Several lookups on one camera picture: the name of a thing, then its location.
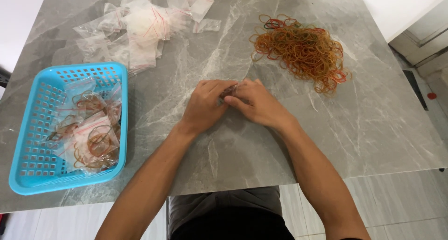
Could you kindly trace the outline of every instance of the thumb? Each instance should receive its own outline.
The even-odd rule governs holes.
[[[230,96],[230,95],[228,95],[228,96],[226,96],[226,97],[224,98],[224,102],[226,102],[226,103],[229,104],[230,106],[232,106],[232,107],[238,109],[239,111],[241,111],[241,112],[243,112],[243,113],[246,112],[246,111],[250,108],[249,105],[243,103],[243,102],[242,102],[241,100],[239,100],[238,98],[236,98],[236,97],[234,97],[234,96]]]

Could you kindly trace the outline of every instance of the red object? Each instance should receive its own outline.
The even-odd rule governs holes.
[[[428,93],[428,98],[429,99],[431,99],[431,100],[433,100],[433,99],[436,99],[437,98],[437,95],[435,94],[435,93]]]

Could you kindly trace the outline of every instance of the right hand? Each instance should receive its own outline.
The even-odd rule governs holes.
[[[288,123],[296,122],[295,117],[281,105],[263,86],[259,79],[254,82],[245,78],[233,96],[226,96],[224,101],[241,111],[254,123],[280,130]]]

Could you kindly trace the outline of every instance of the person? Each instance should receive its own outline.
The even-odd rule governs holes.
[[[218,105],[221,93],[238,84]],[[137,240],[164,204],[181,159],[195,138],[228,106],[275,129],[286,144],[305,197],[327,240],[371,240],[344,181],[331,162],[260,80],[200,81],[181,120],[117,198],[96,240]],[[171,197],[168,236],[181,239],[291,239],[281,216],[278,186]]]

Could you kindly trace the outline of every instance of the blue plastic basket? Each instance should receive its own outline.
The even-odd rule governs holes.
[[[98,174],[85,175],[80,170],[67,173],[65,160],[53,154],[42,136],[48,134],[53,109],[63,97],[64,85],[85,77],[96,79],[100,94],[121,83],[123,97],[121,110],[120,156],[116,166]],[[31,195],[72,187],[86,186],[111,180],[126,162],[128,130],[128,74],[118,62],[101,62],[55,66],[40,71],[34,78],[25,114],[17,139],[9,185],[21,195]]]

